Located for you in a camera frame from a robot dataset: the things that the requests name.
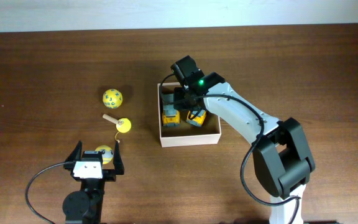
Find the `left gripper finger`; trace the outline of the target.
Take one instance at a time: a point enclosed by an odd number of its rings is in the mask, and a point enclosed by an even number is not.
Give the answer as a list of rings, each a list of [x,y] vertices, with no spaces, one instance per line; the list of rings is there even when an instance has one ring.
[[[66,162],[73,162],[78,161],[81,158],[82,152],[82,142],[78,141],[77,145],[75,146],[74,150],[70,153],[70,155],[66,158]]]
[[[119,149],[119,140],[116,140],[114,146],[114,157],[113,157],[113,165],[116,174],[124,174],[124,164],[121,158],[121,153]]]

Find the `yellow grey toy truck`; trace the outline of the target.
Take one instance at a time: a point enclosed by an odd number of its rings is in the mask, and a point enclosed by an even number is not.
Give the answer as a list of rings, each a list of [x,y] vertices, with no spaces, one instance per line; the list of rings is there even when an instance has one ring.
[[[173,105],[169,105],[169,102],[173,102],[174,95],[163,94],[163,113],[162,124],[164,127],[175,127],[180,124],[180,112],[174,108]]]

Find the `yellow grey toy loader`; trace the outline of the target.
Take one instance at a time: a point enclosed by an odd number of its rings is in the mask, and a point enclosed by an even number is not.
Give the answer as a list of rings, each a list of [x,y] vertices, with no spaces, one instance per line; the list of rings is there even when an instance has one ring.
[[[206,110],[189,111],[186,117],[186,122],[193,126],[202,127],[206,115]]]

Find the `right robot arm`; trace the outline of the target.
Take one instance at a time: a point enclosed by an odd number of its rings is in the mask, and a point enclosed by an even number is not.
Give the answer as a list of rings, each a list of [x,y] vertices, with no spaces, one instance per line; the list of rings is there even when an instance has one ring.
[[[252,199],[271,207],[269,223],[303,223],[302,196],[315,162],[301,124],[294,118],[282,121],[258,109],[216,72],[205,75],[189,55],[170,68],[180,84],[171,105],[178,110],[204,109],[219,116],[250,144],[240,180]],[[257,180],[270,195],[269,202],[256,197],[245,182],[249,159]]]

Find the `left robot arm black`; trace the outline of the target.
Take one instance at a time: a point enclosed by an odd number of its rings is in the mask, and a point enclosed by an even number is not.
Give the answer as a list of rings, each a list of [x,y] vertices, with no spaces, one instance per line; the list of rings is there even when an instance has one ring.
[[[114,149],[107,151],[82,151],[82,142],[65,160],[63,168],[81,183],[80,190],[66,196],[62,210],[65,223],[100,223],[106,182],[115,182],[124,175],[124,164],[119,150],[120,141]]]

